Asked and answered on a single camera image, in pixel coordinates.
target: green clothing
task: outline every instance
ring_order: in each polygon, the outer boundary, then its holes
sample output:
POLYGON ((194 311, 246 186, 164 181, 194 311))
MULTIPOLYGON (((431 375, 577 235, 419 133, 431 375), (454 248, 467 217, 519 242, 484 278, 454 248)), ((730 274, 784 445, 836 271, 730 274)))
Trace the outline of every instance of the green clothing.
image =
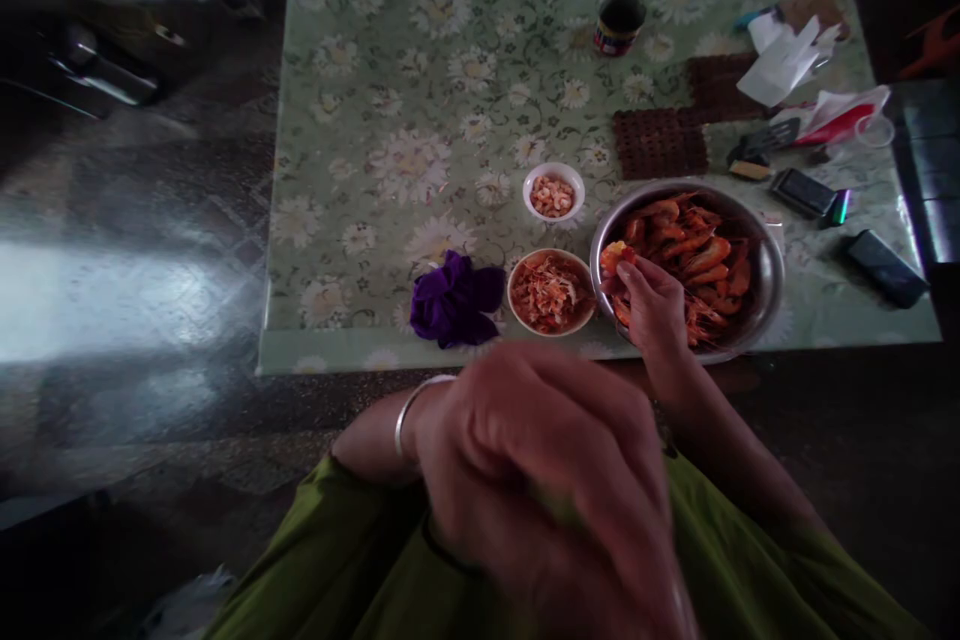
MULTIPOLYGON (((708 638, 920 638, 827 535, 766 532, 683 457, 666 459, 677 556, 708 638)), ((421 483, 371 485, 331 458, 303 481, 209 640, 507 640, 536 628, 431 529, 421 483)))

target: purple scrunchie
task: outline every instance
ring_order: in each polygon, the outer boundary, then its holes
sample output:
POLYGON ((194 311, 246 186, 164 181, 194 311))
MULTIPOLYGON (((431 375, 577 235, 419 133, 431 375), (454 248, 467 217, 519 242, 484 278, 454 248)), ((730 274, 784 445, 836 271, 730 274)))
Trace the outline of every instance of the purple scrunchie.
POLYGON ((418 337, 436 340, 441 350, 481 345, 499 335, 483 313, 500 307, 506 284, 502 268, 474 270, 469 257, 447 250, 443 267, 413 282, 410 326, 418 337))

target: silver bangle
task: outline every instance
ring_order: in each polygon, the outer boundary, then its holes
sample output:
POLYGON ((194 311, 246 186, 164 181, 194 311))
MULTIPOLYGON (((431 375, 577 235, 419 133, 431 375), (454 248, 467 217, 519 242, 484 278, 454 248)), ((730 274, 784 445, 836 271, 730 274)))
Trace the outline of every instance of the silver bangle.
POLYGON ((403 432, 403 421, 407 419, 407 411, 410 410, 410 406, 413 405, 413 401, 416 400, 420 393, 423 392, 424 388, 428 385, 435 385, 438 382, 453 382, 456 380, 456 375, 437 375, 430 378, 429 380, 424 380, 422 383, 417 385, 410 397, 407 398, 407 401, 403 404, 403 407, 400 408, 400 414, 397 415, 397 428, 393 431, 393 444, 397 448, 397 457, 407 462, 407 456, 403 454, 403 445, 400 443, 400 433, 403 432))

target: black phone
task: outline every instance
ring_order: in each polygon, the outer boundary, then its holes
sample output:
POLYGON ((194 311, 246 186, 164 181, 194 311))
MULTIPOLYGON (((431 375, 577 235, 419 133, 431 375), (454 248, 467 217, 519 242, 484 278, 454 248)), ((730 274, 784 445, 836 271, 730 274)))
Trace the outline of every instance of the black phone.
POLYGON ((864 230, 857 235, 847 246, 846 254, 888 300, 904 309, 916 305, 930 289, 927 281, 901 260, 873 230, 864 230))
POLYGON ((811 219, 826 215, 837 197, 835 190, 794 168, 780 173, 770 191, 811 219))

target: floral tablecloth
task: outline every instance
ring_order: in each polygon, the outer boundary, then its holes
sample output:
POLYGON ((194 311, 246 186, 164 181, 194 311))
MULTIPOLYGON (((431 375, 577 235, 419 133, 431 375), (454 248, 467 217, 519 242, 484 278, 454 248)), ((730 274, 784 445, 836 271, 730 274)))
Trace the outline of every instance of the floral tablecloth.
MULTIPOLYGON (((639 42, 615 60, 591 47, 598 1, 288 0, 260 372, 458 365, 483 352, 412 334, 413 280, 448 248, 508 271, 541 247, 586 258, 597 218, 635 185, 619 178, 612 113, 690 105, 684 61, 747 49, 733 22, 777 0, 644 0, 639 42), (552 226, 518 192, 548 160, 587 187, 583 210, 552 226)), ((790 101, 874 84, 854 0, 838 3, 852 38, 790 101)), ((784 222, 786 299, 758 349, 939 340, 927 298, 894 310, 832 256, 870 227, 919 265, 891 153, 811 170, 856 198, 845 227, 817 230, 724 171, 755 127, 704 135, 708 181, 784 222)), ((790 164, 806 159, 778 160, 790 164)), ((494 320, 503 337, 532 337, 506 305, 494 320)), ((552 342, 589 358, 636 354, 606 318, 552 342)))

